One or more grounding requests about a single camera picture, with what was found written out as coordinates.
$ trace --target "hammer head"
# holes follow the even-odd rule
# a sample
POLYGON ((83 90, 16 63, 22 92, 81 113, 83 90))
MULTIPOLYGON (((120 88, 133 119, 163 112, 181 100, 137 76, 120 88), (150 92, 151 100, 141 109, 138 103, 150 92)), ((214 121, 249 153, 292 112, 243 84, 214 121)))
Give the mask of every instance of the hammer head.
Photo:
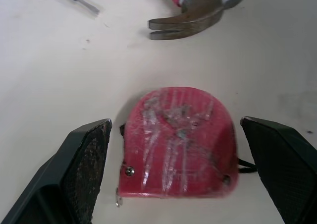
POLYGON ((223 11, 242 0, 184 0, 182 14, 149 21, 151 40, 173 40, 195 35, 216 24, 223 11))

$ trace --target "white table surface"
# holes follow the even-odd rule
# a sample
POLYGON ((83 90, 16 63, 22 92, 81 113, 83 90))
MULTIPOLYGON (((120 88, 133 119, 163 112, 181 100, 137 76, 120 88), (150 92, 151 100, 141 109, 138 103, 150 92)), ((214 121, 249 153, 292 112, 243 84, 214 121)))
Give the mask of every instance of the white table surface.
POLYGON ((239 156, 252 156, 244 115, 296 128, 317 144, 316 0, 244 0, 212 28, 151 41, 147 21, 169 0, 0 0, 0 220, 67 134, 102 118, 113 130, 94 224, 282 224, 257 174, 225 199, 124 199, 115 206, 124 123, 135 101, 165 86, 206 90, 228 108, 239 156))

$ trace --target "hammer claw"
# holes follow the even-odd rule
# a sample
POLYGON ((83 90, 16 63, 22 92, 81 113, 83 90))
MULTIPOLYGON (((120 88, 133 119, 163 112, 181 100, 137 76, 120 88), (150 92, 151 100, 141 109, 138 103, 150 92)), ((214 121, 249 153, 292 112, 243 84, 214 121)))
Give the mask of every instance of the hammer claw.
POLYGON ((195 35, 216 24, 225 9, 242 0, 184 0, 182 14, 149 21, 152 40, 172 40, 195 35))

